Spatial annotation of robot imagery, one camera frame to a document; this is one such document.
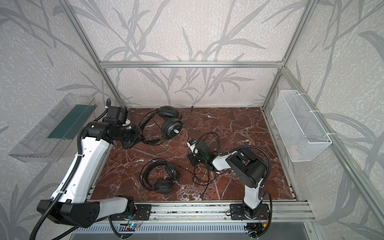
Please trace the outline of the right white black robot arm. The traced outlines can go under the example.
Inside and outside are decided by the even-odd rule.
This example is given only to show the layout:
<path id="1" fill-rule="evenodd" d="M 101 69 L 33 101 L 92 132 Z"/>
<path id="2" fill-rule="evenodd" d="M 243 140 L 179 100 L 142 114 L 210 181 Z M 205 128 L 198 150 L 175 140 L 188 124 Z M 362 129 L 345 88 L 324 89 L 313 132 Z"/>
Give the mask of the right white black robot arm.
<path id="1" fill-rule="evenodd" d="M 244 213 L 248 219 L 257 217 L 262 206 L 262 189 L 272 170 L 270 156 L 256 146 L 240 146 L 224 154 L 215 155 L 205 143 L 196 140 L 187 142 L 191 154 L 191 163 L 196 166 L 203 164 L 211 172 L 230 169 L 245 185 L 243 199 Z"/>

